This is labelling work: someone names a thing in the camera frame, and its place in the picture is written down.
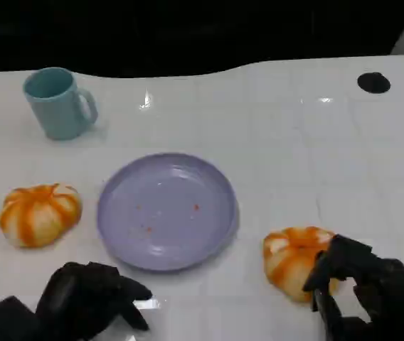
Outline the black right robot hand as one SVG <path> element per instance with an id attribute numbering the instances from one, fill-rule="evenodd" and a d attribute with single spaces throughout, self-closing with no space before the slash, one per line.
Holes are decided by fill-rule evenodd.
<path id="1" fill-rule="evenodd" d="M 332 279 L 353 278 L 353 291 L 370 322 L 344 317 L 329 292 Z M 327 340 L 404 340 L 404 264 L 376 256 L 369 245 L 340 234 L 315 257 L 303 290 L 324 324 Z"/>

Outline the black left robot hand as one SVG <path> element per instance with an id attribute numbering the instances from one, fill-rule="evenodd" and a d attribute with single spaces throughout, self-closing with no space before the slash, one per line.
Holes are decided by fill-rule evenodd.
<path id="1" fill-rule="evenodd" d="M 149 325 L 134 302 L 152 292 L 113 266 L 68 262 L 50 277 L 36 308 L 44 340 L 91 340 L 117 317 L 133 329 Z"/>

